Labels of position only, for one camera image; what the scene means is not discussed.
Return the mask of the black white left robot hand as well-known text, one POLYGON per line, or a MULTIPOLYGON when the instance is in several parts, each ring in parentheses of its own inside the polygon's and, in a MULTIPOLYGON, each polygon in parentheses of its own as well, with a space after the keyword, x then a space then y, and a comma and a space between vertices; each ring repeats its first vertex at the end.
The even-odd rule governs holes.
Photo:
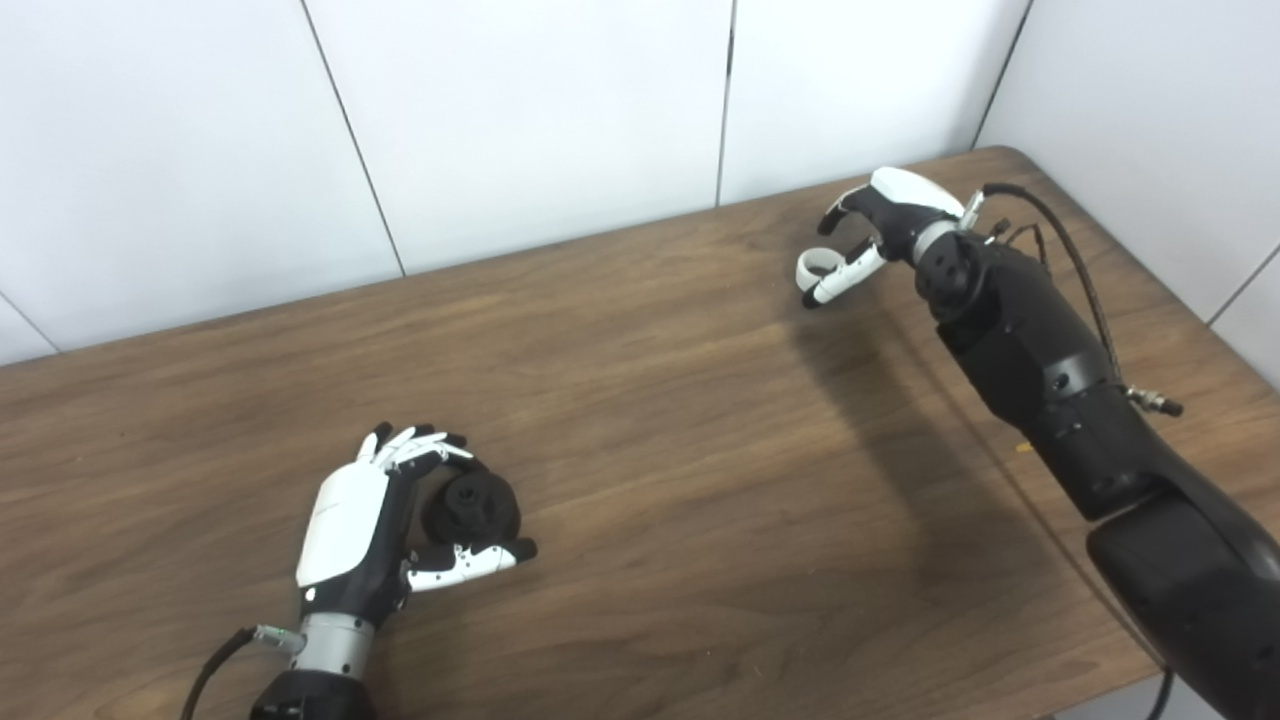
POLYGON ((520 524, 509 483, 462 436, 384 421, 320 484, 294 573, 300 616, 380 626, 412 593, 534 560, 520 524))

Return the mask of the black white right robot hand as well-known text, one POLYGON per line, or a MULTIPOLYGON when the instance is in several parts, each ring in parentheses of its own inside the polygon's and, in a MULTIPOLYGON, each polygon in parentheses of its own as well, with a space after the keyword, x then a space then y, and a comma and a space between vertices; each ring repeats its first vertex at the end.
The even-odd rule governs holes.
POLYGON ((803 306, 815 309, 860 284, 890 263, 915 263, 937 238, 956 231, 965 206, 932 179, 882 167, 869 181, 840 195, 818 223, 829 237, 841 220, 863 217, 873 232, 846 254, 810 249, 797 260, 795 278, 803 306))

